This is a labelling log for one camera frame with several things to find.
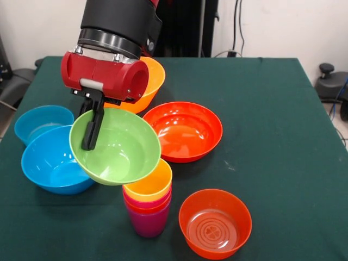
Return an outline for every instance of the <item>green tablecloth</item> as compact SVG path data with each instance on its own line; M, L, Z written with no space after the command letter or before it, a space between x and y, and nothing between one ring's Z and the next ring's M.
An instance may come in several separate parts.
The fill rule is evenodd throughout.
M43 62L15 120L59 104L77 116L82 98ZM348 260L348 154L296 59L158 59L167 78L151 107L191 101L213 110L224 135L200 161L171 164L165 231L133 231L120 187L50 194L25 178L14 123L0 144L0 260L202 260L187 246L178 211L194 191L219 188L248 206L253 231L230 260Z

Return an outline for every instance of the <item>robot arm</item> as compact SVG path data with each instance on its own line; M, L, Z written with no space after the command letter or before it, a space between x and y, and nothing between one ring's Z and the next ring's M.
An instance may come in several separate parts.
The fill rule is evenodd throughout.
M61 63L64 84L72 94L92 99L82 149L93 150L104 115L104 102L135 103L145 92L148 68L141 55L152 56L161 20L159 0L87 0L77 47Z

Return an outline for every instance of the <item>green bowl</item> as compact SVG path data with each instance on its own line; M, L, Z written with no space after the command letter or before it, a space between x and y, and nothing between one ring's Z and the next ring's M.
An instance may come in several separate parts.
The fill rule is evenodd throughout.
M70 148L77 163L96 182L121 185L148 176L157 166L161 146L152 127L141 117L117 108L104 108L94 150L81 148L92 111L82 114L70 131Z

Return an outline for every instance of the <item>blue bowl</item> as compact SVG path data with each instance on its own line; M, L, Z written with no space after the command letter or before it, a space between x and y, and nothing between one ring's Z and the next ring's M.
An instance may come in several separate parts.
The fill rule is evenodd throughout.
M42 133L73 123L74 115L71 111L62 106L46 105L27 111L19 117L15 124L15 133L28 146Z
M78 194L95 183L71 153L70 129L71 126L63 126L41 134L28 145L22 156L26 177L56 194Z

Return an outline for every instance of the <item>yellow cup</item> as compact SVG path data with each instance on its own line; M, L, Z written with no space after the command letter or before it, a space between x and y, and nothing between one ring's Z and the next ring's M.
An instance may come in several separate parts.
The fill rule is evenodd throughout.
M140 181L122 185L125 193L140 202L152 202L162 198L169 190L172 182L172 170L163 159L150 175Z

